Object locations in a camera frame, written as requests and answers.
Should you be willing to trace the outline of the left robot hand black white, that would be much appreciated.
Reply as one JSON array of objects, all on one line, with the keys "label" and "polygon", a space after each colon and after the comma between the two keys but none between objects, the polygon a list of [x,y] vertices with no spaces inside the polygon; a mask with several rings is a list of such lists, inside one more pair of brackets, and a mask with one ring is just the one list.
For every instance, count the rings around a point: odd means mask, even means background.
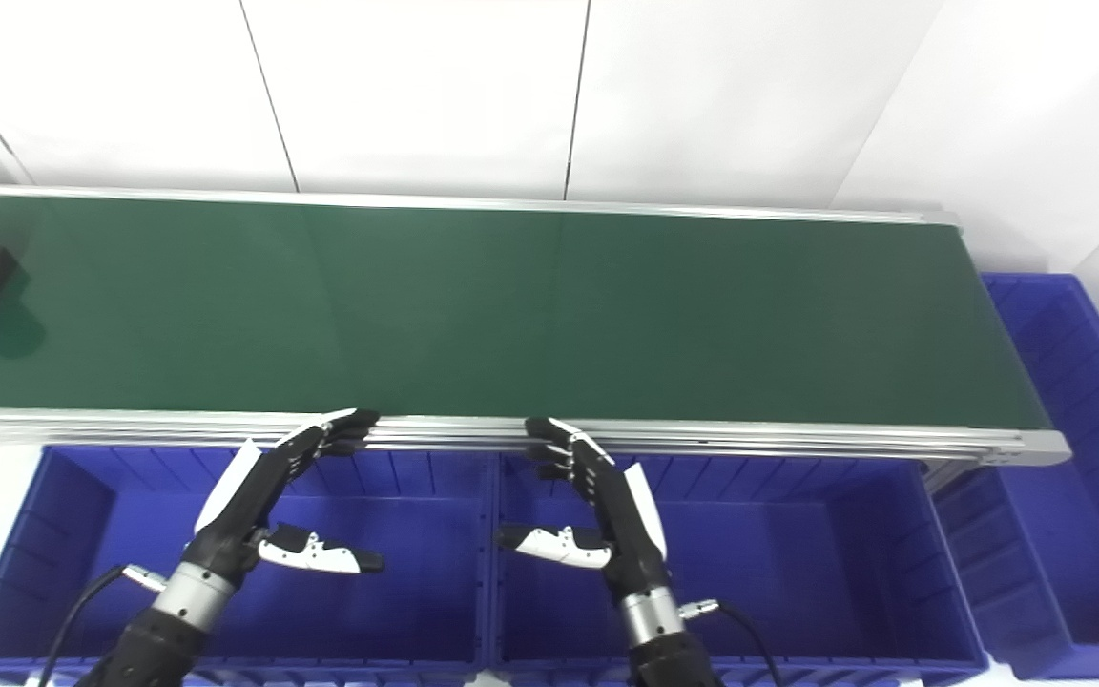
[{"label": "left robot hand black white", "polygon": [[289,484],[319,458],[353,455],[379,419],[375,410],[333,410],[288,431],[271,448],[245,441],[202,506],[180,559],[235,588],[260,561],[314,573],[382,573],[377,552],[349,549],[306,528],[270,525],[271,509]]}]

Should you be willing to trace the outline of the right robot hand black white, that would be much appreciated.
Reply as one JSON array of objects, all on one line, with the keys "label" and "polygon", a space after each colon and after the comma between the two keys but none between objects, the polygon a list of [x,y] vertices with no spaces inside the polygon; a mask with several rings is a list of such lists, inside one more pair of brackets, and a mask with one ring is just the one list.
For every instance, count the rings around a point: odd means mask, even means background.
[{"label": "right robot hand black white", "polygon": [[617,603],[669,588],[666,538],[641,469],[620,469],[592,436],[562,419],[528,418],[524,426],[535,440],[528,456],[536,462],[539,478],[570,484],[592,509],[597,528],[579,536],[569,527],[503,525],[493,534],[496,543],[555,564],[601,570]]}]

